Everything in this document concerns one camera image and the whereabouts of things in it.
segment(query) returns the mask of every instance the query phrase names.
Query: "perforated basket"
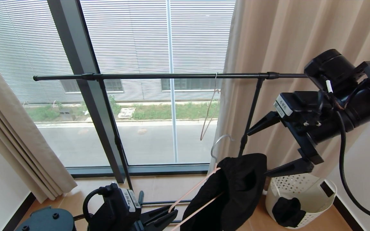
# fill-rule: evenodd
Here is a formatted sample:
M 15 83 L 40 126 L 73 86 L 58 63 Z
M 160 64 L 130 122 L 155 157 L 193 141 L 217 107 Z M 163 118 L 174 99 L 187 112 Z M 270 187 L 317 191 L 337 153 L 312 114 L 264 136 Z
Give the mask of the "perforated basket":
M 306 214 L 297 227 L 286 228 L 298 229 L 304 227 L 333 204 L 336 195 L 336 185 L 330 180 L 325 180 L 335 187 L 333 195 L 328 197 L 320 186 L 324 180 L 325 179 L 315 177 L 311 174 L 297 174 L 272 178 L 266 194 L 266 210 L 272 219 L 275 220 L 272 209 L 279 197 L 285 197 L 286 199 L 296 197 L 301 202 L 301 209 L 305 211 Z

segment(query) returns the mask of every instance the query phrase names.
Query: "grass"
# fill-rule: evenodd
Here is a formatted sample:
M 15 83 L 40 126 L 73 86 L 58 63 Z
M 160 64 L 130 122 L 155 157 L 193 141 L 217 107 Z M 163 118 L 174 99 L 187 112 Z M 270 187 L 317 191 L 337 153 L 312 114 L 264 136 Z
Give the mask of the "grass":
M 117 120 L 118 113 L 121 108 L 135 107 L 135 112 L 132 115 L 134 120 L 168 120 L 171 119 L 171 105 L 170 104 L 157 104 L 157 105 L 141 105 L 134 104 L 132 106 L 121 106 L 115 102 L 113 98 L 109 99 L 110 106 Z M 215 111 L 218 105 L 217 101 L 212 102 L 209 110 L 208 118 L 214 115 L 214 118 L 218 118 L 219 108 Z M 207 116 L 207 109 L 209 103 L 187 103 L 187 104 L 175 104 L 176 118 L 177 119 L 200 119 Z M 30 115 L 34 122 L 53 122 L 53 121 L 64 121 L 60 117 L 59 111 L 68 110 L 69 113 L 75 116 L 76 121 L 83 121 L 89 117 L 84 115 L 84 111 L 87 111 L 86 105 L 82 103 L 78 107 L 63 107 L 62 104 L 57 104 L 57 107 L 52 105 L 46 105 L 43 107 L 32 107 L 25 108 L 27 113 Z

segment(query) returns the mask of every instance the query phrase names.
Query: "concrete pavement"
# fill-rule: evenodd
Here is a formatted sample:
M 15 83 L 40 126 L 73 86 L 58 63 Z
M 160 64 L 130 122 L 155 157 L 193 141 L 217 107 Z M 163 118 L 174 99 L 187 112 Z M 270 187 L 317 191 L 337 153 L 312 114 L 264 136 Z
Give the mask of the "concrete pavement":
M 119 122 L 117 126 L 130 165 L 174 162 L 171 121 Z M 66 167 L 109 165 L 92 123 L 38 124 L 38 128 Z M 202 141 L 201 129 L 199 121 L 177 121 L 179 163 L 210 162 L 216 121 Z

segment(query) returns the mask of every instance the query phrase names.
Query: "black baseboard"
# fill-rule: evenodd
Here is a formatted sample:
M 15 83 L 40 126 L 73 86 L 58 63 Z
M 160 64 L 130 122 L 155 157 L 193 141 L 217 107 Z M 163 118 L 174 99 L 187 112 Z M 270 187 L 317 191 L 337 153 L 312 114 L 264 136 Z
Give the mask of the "black baseboard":
M 358 224 L 358 222 L 337 196 L 335 196 L 333 205 L 336 207 L 338 212 L 342 215 L 343 219 L 345 219 L 345 221 L 348 223 L 349 227 L 351 227 L 353 231 L 364 231 L 364 229 Z
M 25 198 L 24 202 L 22 202 L 21 206 L 19 206 L 18 210 L 13 214 L 3 231 L 15 230 L 25 213 L 31 207 L 32 203 L 34 203 L 35 199 L 34 194 L 30 193 L 27 198 Z

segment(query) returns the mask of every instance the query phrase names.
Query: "building window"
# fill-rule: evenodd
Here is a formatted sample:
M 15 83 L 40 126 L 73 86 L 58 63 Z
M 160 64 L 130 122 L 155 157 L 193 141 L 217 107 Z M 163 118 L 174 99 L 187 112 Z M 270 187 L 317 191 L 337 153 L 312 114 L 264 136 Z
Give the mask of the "building window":
M 66 79 L 66 80 L 61 80 L 60 82 L 66 93 L 81 92 L 79 90 L 78 83 L 76 82 L 76 80 Z M 105 79 L 104 83 L 105 83 L 105 88 L 107 89 L 107 92 L 123 91 L 122 83 L 120 79 Z
M 209 90 L 215 88 L 215 79 L 175 79 L 175 90 Z M 169 79 L 161 79 L 162 90 L 170 90 Z M 221 80 L 216 79 L 216 89 L 221 87 Z

